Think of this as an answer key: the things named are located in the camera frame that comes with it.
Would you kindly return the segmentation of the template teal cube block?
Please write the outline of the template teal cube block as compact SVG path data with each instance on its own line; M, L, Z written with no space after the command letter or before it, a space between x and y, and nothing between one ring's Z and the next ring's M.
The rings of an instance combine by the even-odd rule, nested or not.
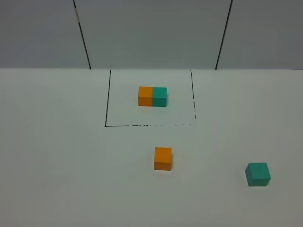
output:
M153 87L152 106L155 106L155 107L166 107L167 106L167 88L166 87Z

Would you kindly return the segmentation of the template orange cube block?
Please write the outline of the template orange cube block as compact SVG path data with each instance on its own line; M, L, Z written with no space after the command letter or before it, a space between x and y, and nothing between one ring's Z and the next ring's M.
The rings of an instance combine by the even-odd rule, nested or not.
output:
M138 90L138 105L152 106L153 87L139 87Z

